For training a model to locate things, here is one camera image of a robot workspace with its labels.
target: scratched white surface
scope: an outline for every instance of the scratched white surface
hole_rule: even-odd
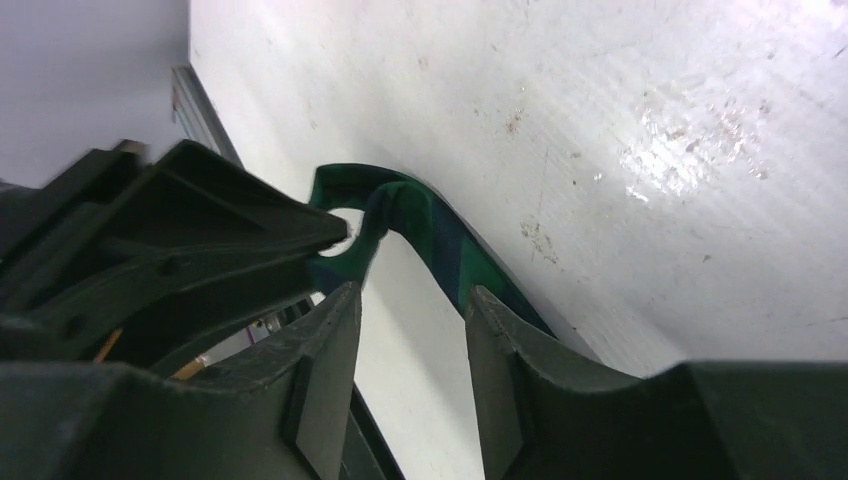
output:
[[[846,46],[845,0],[192,7],[192,63],[251,171],[300,199],[330,162],[424,179],[559,335],[636,375],[691,357],[848,358]],[[445,373],[464,344],[437,341],[461,325],[436,314],[448,326],[423,340],[403,327],[398,302],[431,300],[390,276],[420,267],[390,248],[368,287],[385,325],[363,331],[357,381],[380,397],[369,348],[407,342],[389,363],[424,365],[467,415],[467,371]],[[410,478],[479,473],[412,457]]]

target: white wall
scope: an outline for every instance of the white wall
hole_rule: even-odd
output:
[[[40,186],[122,138],[183,137],[170,68],[188,60],[187,0],[0,4],[0,177]]]
[[[191,59],[249,170],[302,200],[331,162],[425,180],[560,336],[650,375],[848,358],[846,9],[206,0]],[[356,378],[410,478],[468,478],[462,328],[418,269],[381,249]],[[435,400],[404,395],[416,374]],[[464,447],[431,454],[440,425]]]

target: green fabric strap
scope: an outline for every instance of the green fabric strap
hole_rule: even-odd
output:
[[[346,281],[364,284],[380,240],[392,230],[412,245],[460,315],[468,291],[482,285],[526,322],[554,336],[459,216],[414,178],[371,165],[325,165],[315,172],[309,204],[324,211],[364,212],[359,236],[347,251],[310,262],[315,288],[325,295]]]

